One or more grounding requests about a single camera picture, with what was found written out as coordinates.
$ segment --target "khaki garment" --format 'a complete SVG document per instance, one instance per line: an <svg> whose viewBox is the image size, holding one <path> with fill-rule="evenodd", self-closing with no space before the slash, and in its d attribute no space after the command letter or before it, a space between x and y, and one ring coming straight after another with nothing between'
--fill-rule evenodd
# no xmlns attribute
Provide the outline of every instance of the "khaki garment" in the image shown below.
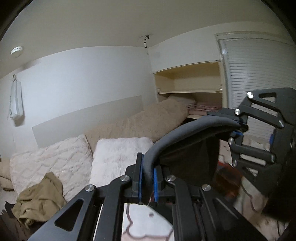
<svg viewBox="0 0 296 241"><path fill-rule="evenodd" d="M49 172L40 183L20 193L12 213L20 223L29 228L35 221L49 220L65 204L63 185L52 172Z"/></svg>

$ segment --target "white ceiling device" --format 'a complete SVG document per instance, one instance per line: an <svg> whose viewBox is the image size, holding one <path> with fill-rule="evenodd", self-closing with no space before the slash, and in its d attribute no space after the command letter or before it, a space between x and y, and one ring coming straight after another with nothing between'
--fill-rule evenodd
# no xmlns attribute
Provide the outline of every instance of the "white ceiling device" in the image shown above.
<svg viewBox="0 0 296 241"><path fill-rule="evenodd" d="M24 51L23 46L17 46L11 50L10 56L13 58L17 58L23 53L23 51Z"/></svg>

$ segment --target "gray fabric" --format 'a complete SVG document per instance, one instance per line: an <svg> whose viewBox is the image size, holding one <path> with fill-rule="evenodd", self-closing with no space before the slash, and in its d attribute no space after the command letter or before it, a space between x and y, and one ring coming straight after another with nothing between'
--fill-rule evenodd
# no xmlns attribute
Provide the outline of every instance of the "gray fabric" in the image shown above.
<svg viewBox="0 0 296 241"><path fill-rule="evenodd" d="M142 202L148 204L153 189L153 168L158 164L159 156L171 145L187 142L187 147L218 133L239 129L240 125L229 118L204 116L184 124L171 131L151 147L143 158Z"/></svg>

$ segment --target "metal bolt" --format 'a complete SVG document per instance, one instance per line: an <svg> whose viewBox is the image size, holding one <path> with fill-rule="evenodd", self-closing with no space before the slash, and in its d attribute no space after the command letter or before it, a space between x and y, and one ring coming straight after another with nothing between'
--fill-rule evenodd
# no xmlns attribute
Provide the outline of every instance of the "metal bolt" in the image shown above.
<svg viewBox="0 0 296 241"><path fill-rule="evenodd" d="M233 167L236 167L236 166L237 166L237 160L234 160L234 161L232 162L232 166L233 166Z"/></svg>
<svg viewBox="0 0 296 241"><path fill-rule="evenodd" d="M89 184L85 187L85 191L87 192L92 192L94 190L94 185Z"/></svg>
<svg viewBox="0 0 296 241"><path fill-rule="evenodd" d="M167 180L168 180L169 182L172 182L172 181L176 180L176 177L175 177L174 175L168 175L168 176L167 176Z"/></svg>
<svg viewBox="0 0 296 241"><path fill-rule="evenodd" d="M130 179L130 177L128 176L128 175L122 175L121 177L120 177L120 180L122 181L122 182L126 182L126 181L128 181Z"/></svg>
<svg viewBox="0 0 296 241"><path fill-rule="evenodd" d="M271 154L271 162L274 163L275 155Z"/></svg>
<svg viewBox="0 0 296 241"><path fill-rule="evenodd" d="M233 140L233 138L230 137L230 138L228 139L228 144L231 146L233 143L234 143L234 140Z"/></svg>
<svg viewBox="0 0 296 241"><path fill-rule="evenodd" d="M283 122L281 121L281 120L279 120L279 125L280 125L280 127L284 127L284 124L283 124Z"/></svg>
<svg viewBox="0 0 296 241"><path fill-rule="evenodd" d="M204 184L204 185L202 185L202 190L207 192L207 191L211 190L211 186L209 184Z"/></svg>
<svg viewBox="0 0 296 241"><path fill-rule="evenodd" d="M250 99L252 99L252 98L254 97L254 95L253 95L252 92L248 92L248 93L247 93L247 96L248 96L248 98L250 98Z"/></svg>
<svg viewBox="0 0 296 241"><path fill-rule="evenodd" d="M239 115L239 114L240 114L240 109L236 108L236 109L234 110L234 113L235 113L236 115Z"/></svg>

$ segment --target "wooden shelf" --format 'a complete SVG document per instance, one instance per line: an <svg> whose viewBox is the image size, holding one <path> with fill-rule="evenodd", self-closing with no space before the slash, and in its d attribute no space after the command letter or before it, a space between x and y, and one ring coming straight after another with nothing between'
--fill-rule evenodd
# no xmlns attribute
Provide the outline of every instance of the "wooden shelf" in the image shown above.
<svg viewBox="0 0 296 241"><path fill-rule="evenodd" d="M188 115L187 118L190 118L190 119L199 119L201 117L203 117L204 115Z"/></svg>
<svg viewBox="0 0 296 241"><path fill-rule="evenodd" d="M175 94L175 93L220 93L220 90L184 90L184 91L162 91L157 94Z"/></svg>

